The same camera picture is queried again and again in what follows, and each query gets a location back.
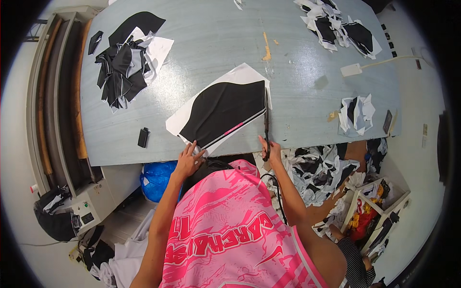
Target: light blue table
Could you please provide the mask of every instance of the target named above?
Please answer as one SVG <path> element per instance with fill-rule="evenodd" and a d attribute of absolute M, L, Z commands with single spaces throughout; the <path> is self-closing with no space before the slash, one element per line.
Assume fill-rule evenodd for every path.
<path fill-rule="evenodd" d="M 104 32 L 94 55 L 85 55 L 81 78 L 83 132 L 92 166 L 146 163 L 177 159 L 184 143 L 165 129 L 168 119 L 189 98 L 209 83 L 246 62 L 271 81 L 273 110 L 270 137 L 284 148 L 358 141 L 385 136 L 389 109 L 400 111 L 400 95 L 392 63 L 367 68 L 363 74 L 343 78 L 340 68 L 366 65 L 392 58 L 389 45 L 372 9 L 361 0 L 335 0 L 343 17 L 360 19 L 376 37 L 382 52 L 376 60 L 364 59 L 352 46 L 331 53 L 306 28 L 305 14 L 291 0 L 243 0 L 243 11 L 232 0 L 118 0 L 97 15 L 89 39 Z M 175 42 L 155 81 L 138 94 L 128 109 L 112 114 L 101 101 L 96 86 L 100 66 L 95 55 L 108 47 L 108 36 L 129 16 L 150 11 L 166 19 L 157 36 Z M 265 54 L 266 32 L 272 54 Z M 376 108 L 373 127 L 364 136 L 338 135 L 341 98 L 372 94 Z M 392 135 L 401 132 L 401 116 Z M 137 145 L 139 130 L 151 131 L 148 147 Z M 258 134 L 264 133 L 260 117 L 233 135 L 213 155 L 260 151 Z"/>

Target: person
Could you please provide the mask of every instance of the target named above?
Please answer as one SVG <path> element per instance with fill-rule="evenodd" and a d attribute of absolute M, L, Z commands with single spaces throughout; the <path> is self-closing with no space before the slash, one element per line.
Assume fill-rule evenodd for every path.
<path fill-rule="evenodd" d="M 331 235 L 338 240 L 338 248 L 344 254 L 347 262 L 346 287 L 350 288 L 385 288 L 384 281 L 373 283 L 376 272 L 370 259 L 366 255 L 361 255 L 357 246 L 352 240 L 345 236 L 334 224 L 328 226 Z"/>
<path fill-rule="evenodd" d="M 267 143 L 259 136 L 263 157 Z M 196 141 L 179 154 L 152 218 L 148 246 L 131 288 L 144 287 L 338 287 L 346 259 L 308 224 L 306 207 L 270 142 L 289 226 L 272 207 L 254 165 L 245 160 L 215 171 L 177 203 L 181 185 L 205 159 Z"/>

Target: person's left hand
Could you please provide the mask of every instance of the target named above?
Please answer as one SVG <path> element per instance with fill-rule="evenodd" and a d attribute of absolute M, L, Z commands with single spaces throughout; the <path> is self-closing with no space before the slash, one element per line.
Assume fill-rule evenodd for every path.
<path fill-rule="evenodd" d="M 187 144 L 184 151 L 179 154 L 176 169 L 171 176 L 183 182 L 187 177 L 194 174 L 199 169 L 200 165 L 205 162 L 205 159 L 201 158 L 201 156 L 205 153 L 206 149 L 203 149 L 196 155 L 192 155 L 196 146 L 197 140 L 194 141 L 192 145 L 190 143 Z"/>

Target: striped shirt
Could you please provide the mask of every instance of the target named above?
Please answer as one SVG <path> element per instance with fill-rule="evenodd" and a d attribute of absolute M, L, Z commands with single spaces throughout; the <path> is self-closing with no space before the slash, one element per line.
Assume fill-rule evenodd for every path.
<path fill-rule="evenodd" d="M 368 271 L 365 269 L 362 255 L 349 237 L 342 238 L 337 245 L 346 258 L 346 280 L 350 288 L 370 287 L 376 277 L 374 267 Z"/>

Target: black electrical cord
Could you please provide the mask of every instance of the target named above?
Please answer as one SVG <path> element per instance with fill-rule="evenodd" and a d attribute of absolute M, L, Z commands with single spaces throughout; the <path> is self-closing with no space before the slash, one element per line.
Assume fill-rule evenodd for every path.
<path fill-rule="evenodd" d="M 280 199 L 280 191 L 279 191 L 279 189 L 278 189 L 278 181 L 277 181 L 277 178 L 276 178 L 274 175 L 272 175 L 272 174 L 266 173 L 266 174 L 264 174 L 263 176 L 261 176 L 261 179 L 262 179 L 262 177 L 264 177 L 264 176 L 270 176 L 270 177 L 272 178 L 272 180 L 275 180 L 275 182 L 277 183 L 277 199 L 278 199 L 278 204 L 280 205 L 280 211 L 282 211 L 282 216 L 283 216 L 283 218 L 284 218 L 285 225 L 288 225 L 287 217 L 285 217 L 285 212 L 284 212 L 284 209 L 283 209 L 283 207 L 282 207 L 282 201 L 281 201 L 281 199 Z"/>

